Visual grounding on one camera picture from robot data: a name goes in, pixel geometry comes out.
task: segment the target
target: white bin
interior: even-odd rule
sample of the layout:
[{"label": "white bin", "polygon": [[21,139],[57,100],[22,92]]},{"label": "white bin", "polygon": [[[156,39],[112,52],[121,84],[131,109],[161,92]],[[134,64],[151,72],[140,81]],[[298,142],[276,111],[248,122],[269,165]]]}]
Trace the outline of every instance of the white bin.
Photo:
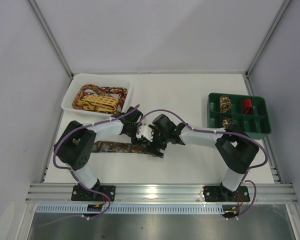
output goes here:
[{"label": "white bin", "polygon": [[80,115],[98,116],[98,117],[104,117],[104,118],[109,118],[111,115],[113,115],[112,113],[108,114],[108,113],[101,113],[101,112],[94,112],[94,111],[78,110],[78,109],[74,109],[72,107],[72,103],[73,103],[76,95],[80,91],[81,87],[86,84],[93,84],[93,85],[97,85],[99,87],[126,88],[128,92],[127,92],[126,99],[123,104],[123,108],[122,108],[121,112],[124,112],[124,113],[127,112],[128,108],[130,107],[130,101],[131,101],[132,93],[133,93],[133,86],[129,80],[108,78],[108,77],[103,77],[101,75],[87,74],[87,73],[80,73],[80,74],[74,76],[68,90],[66,91],[66,93],[63,97],[63,101],[61,103],[61,107],[63,110],[77,113]]}]

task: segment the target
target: green divided tray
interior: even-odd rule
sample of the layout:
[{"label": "green divided tray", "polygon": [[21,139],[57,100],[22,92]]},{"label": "green divided tray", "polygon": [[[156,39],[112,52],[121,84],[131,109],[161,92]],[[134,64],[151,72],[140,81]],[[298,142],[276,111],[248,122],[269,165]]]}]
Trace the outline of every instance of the green divided tray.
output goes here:
[{"label": "green divided tray", "polygon": [[[231,112],[220,112],[220,96],[228,95],[231,101]],[[253,112],[243,114],[242,100],[251,99]],[[271,133],[266,101],[260,96],[236,95],[228,93],[209,94],[207,104],[208,128],[222,128],[223,117],[232,118],[232,122],[240,126],[245,133],[252,139],[260,140]]]}]

